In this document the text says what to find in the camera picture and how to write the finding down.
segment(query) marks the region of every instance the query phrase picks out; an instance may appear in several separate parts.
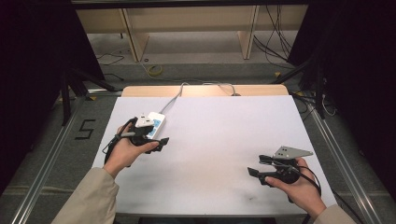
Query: black cable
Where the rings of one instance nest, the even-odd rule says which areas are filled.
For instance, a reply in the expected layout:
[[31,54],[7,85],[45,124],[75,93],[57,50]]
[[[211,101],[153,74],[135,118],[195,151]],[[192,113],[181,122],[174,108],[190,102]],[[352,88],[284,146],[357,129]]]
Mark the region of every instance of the black cable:
[[279,15],[279,31],[280,31],[280,34],[281,34],[283,40],[285,41],[285,43],[289,46],[289,48],[291,48],[291,45],[289,44],[289,42],[286,39],[285,35],[283,34],[283,30],[282,30],[282,11],[281,11],[282,5],[278,5],[278,7],[279,7],[279,13],[280,13],[280,15]]
[[125,130],[126,126],[128,126],[129,123],[131,123],[132,120],[129,119],[121,128],[121,130],[116,134],[116,136],[113,137],[113,139],[111,139],[111,141],[102,149],[102,152],[106,154],[105,149],[108,148],[108,146],[110,146],[111,143],[113,143],[114,141],[116,141],[117,139],[120,139],[120,135],[122,134],[122,132]]
[[277,12],[277,15],[276,15],[276,22],[274,22],[274,19],[273,19],[271,13],[270,13],[270,10],[269,10],[268,6],[265,6],[265,7],[266,7],[267,12],[268,12],[268,15],[269,15],[269,17],[270,17],[271,23],[272,23],[273,26],[274,26],[273,33],[274,33],[274,32],[277,33],[277,35],[279,36],[279,41],[280,41],[280,45],[281,45],[281,47],[282,47],[283,53],[285,54],[286,57],[289,57],[288,54],[287,54],[286,51],[285,51],[285,49],[287,49],[287,48],[285,48],[285,44],[284,44],[284,42],[283,42],[283,40],[282,40],[282,34],[278,31],[278,28],[276,28],[277,26],[279,26],[279,25],[278,25],[278,24],[279,24],[279,14],[280,14],[280,13],[279,13],[279,7],[276,9],[276,12]]
[[119,62],[119,61],[121,61],[122,59],[125,58],[125,57],[122,56],[122,55],[115,55],[115,54],[105,53],[105,54],[99,56],[99,57],[96,58],[96,59],[101,59],[101,58],[103,58],[103,57],[106,56],[106,55],[110,55],[110,56],[117,57],[117,58],[120,58],[120,59],[118,59],[118,60],[116,60],[116,61],[114,61],[114,62],[112,62],[112,63],[100,63],[101,65],[111,65],[111,64],[117,63],[117,62]]
[[296,99],[296,100],[299,100],[299,101],[303,102],[303,104],[305,105],[305,110],[304,110],[304,111],[298,111],[299,114],[303,114],[303,113],[305,113],[306,111],[308,111],[308,105],[305,103],[304,100],[302,100],[302,99],[299,98],[299,97],[294,97],[294,96],[292,96],[292,97],[293,97],[293,99]]
[[[270,16],[270,18],[271,18],[271,20],[272,20],[272,16],[271,16],[271,14],[269,13],[268,6],[266,6],[266,7],[267,7],[268,14],[269,14],[269,16]],[[275,31],[276,31],[276,33],[278,34],[277,29],[276,29],[276,26],[275,26],[275,24],[274,24],[274,21],[272,20],[272,22],[273,22],[273,25],[274,25],[274,30],[273,30],[273,32],[271,33],[270,37],[268,38],[267,44],[264,45],[264,44],[262,43],[262,46],[267,47],[267,46],[269,45],[269,43],[270,43],[270,41],[271,41],[271,38],[272,38],[272,36],[274,35],[274,32],[275,32]],[[264,50],[264,53],[265,53],[265,59],[267,60],[268,63],[270,63],[270,64],[272,64],[272,65],[275,65],[275,66],[278,66],[278,67],[281,67],[281,68],[293,69],[293,68],[289,68],[289,67],[282,66],[282,65],[278,65],[278,64],[275,64],[275,63],[271,62],[271,61],[269,60],[269,58],[268,58],[268,52],[267,52],[267,50]],[[286,58],[280,56],[280,55],[277,54],[277,53],[276,53],[276,55],[278,55],[278,57],[281,58],[281,59],[283,59],[284,61],[287,60]]]
[[[320,182],[319,182],[319,179],[318,179],[317,175],[315,175],[315,173],[314,173],[311,169],[309,169],[308,167],[306,167],[306,166],[299,166],[299,167],[300,167],[300,168],[307,169],[309,172],[311,172],[311,174],[314,175],[314,177],[315,177],[315,179],[318,181],[318,183],[315,183],[314,180],[312,180],[311,178],[309,178],[309,177],[306,176],[306,175],[303,175],[303,174],[302,174],[301,172],[299,172],[299,171],[296,171],[296,170],[293,170],[293,171],[294,171],[296,174],[298,174],[299,176],[301,176],[301,177],[303,177],[304,179],[308,180],[309,183],[311,183],[315,188],[317,188],[318,193],[319,193],[319,195],[321,196],[321,185],[320,185]],[[307,224],[310,218],[311,218],[311,216],[309,216],[309,214],[306,214],[306,216],[305,216],[305,218],[304,218],[302,224]]]
[[308,116],[312,113],[312,111],[314,111],[315,108],[312,108],[311,111],[309,111],[309,113],[305,116],[305,118],[303,119],[303,122],[308,118]]
[[268,48],[268,46],[264,45],[264,44],[259,40],[259,38],[257,38],[257,36],[254,35],[253,37],[254,37],[255,40],[257,40],[257,41],[260,43],[260,45],[262,45],[263,48],[268,49],[269,51],[271,51],[272,53],[275,54],[275,55],[272,55],[272,54],[270,54],[270,55],[272,55],[272,56],[274,56],[274,57],[278,57],[278,58],[280,58],[280,59],[283,59],[284,61],[287,60],[287,59],[284,58],[282,55],[276,53],[274,50],[272,50],[272,49]]
[[277,26],[277,33],[279,35],[280,42],[284,45],[286,51],[288,52],[288,58],[289,58],[289,55],[290,55],[289,48],[291,48],[291,45],[289,44],[288,40],[286,40],[286,37],[283,35],[283,31],[282,31],[282,6],[280,6],[280,5],[277,6],[277,16],[278,16],[278,19],[279,19],[279,23],[278,23],[278,26]]
[[113,76],[113,77],[117,77],[119,80],[124,81],[125,79],[123,79],[122,77],[117,76],[114,73],[104,73],[105,76]]
[[311,105],[314,105],[315,104],[315,97],[312,97],[312,96],[302,96],[302,95],[299,95],[299,94],[297,94],[297,93],[294,93],[294,92],[292,92],[292,91],[289,91],[289,95],[291,95],[293,98],[295,97],[295,98],[299,98],[301,101],[303,101],[303,102],[306,102],[306,103],[308,103],[308,104],[311,104]]
[[343,204],[346,205],[346,207],[349,209],[349,211],[351,211],[353,213],[353,215],[358,219],[358,221],[362,224],[363,220],[361,220],[361,218],[358,216],[356,211],[353,210],[353,208],[343,198],[341,198],[341,196],[337,192],[335,192],[334,189],[331,189],[331,190],[332,190],[332,193],[335,195],[335,197],[337,197],[339,200],[341,200],[341,202],[343,202]]
[[[254,43],[254,44],[257,46],[257,48],[260,49],[262,52],[265,52],[265,51],[267,51],[267,50],[272,51],[271,49],[268,49],[268,48],[265,47],[265,46],[262,46],[263,48],[265,48],[265,49],[262,49],[262,47],[259,46],[259,44],[257,43],[257,41],[260,42],[260,40],[253,39],[253,43]],[[278,55],[275,55],[275,54],[272,54],[272,53],[269,53],[269,52],[267,52],[267,54],[269,54],[269,55],[271,55],[271,56],[273,56],[273,57],[279,58]]]

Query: white device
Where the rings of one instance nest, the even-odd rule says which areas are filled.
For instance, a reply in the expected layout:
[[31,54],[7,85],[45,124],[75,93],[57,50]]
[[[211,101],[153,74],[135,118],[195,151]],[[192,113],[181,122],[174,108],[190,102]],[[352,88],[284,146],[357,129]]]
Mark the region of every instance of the white device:
[[165,124],[165,115],[155,113],[155,112],[150,112],[148,114],[148,118],[151,119],[154,122],[154,129],[147,135],[147,138],[149,139],[156,139],[158,136],[158,133],[160,132],[161,128]]
[[154,125],[154,121],[149,117],[146,117],[145,115],[141,115],[139,118],[137,118],[135,127],[141,128],[141,127],[148,127],[151,125]]

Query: beige sleeve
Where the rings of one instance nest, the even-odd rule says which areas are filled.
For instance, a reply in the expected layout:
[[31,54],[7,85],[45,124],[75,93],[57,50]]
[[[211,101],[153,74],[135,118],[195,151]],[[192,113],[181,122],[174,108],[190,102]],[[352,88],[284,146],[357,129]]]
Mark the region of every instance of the beige sleeve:
[[343,223],[353,224],[355,221],[337,204],[328,207],[315,220],[315,224]]
[[52,223],[110,223],[116,215],[119,186],[101,168],[92,168]]

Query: white table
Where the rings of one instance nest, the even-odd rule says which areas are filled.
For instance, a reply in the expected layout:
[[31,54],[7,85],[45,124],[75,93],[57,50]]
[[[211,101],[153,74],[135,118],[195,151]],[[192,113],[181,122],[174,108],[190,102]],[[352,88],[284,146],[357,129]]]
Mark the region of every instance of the white table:
[[[121,97],[115,104],[93,166],[128,119],[159,111],[172,97]],[[305,214],[279,189],[262,186],[259,155],[279,147],[314,151],[290,96],[179,97],[165,110],[162,152],[141,155],[123,170],[117,211],[141,217],[276,217]],[[316,155],[306,157],[327,205],[336,203]]]

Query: metal rail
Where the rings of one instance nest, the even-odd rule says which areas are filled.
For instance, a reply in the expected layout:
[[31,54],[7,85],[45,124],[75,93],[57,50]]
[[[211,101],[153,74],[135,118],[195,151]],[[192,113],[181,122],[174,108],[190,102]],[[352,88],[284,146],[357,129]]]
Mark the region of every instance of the metal rail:
[[341,174],[343,175],[349,189],[354,196],[356,203],[358,204],[361,212],[367,223],[380,224],[383,223],[379,214],[375,211],[373,202],[371,201],[369,195],[365,191],[364,187],[361,185],[361,182],[356,177],[353,169],[350,167],[347,158],[345,157],[342,149],[338,145],[337,141],[332,135],[332,131],[327,125],[326,120],[321,119],[320,115],[314,111],[313,118],[315,123],[318,125],[320,132],[325,139],[332,156],[337,163],[338,168],[340,169]]
[[26,223],[27,218],[30,216],[30,213],[35,206],[35,202],[40,195],[40,191],[42,190],[44,184],[47,181],[48,176],[50,175],[50,171],[58,155],[64,145],[65,139],[67,135],[70,133],[71,128],[73,127],[74,121],[79,110],[82,107],[82,104],[85,101],[85,97],[78,97],[74,103],[74,108],[72,112],[72,116],[70,120],[62,127],[61,131],[59,132],[54,144],[52,145],[49,155],[45,159],[43,165],[40,168],[37,176],[35,177],[35,181],[33,182],[32,186],[29,188],[29,191],[26,193],[25,197],[23,198],[20,206],[17,209],[17,212],[14,215],[11,223]]

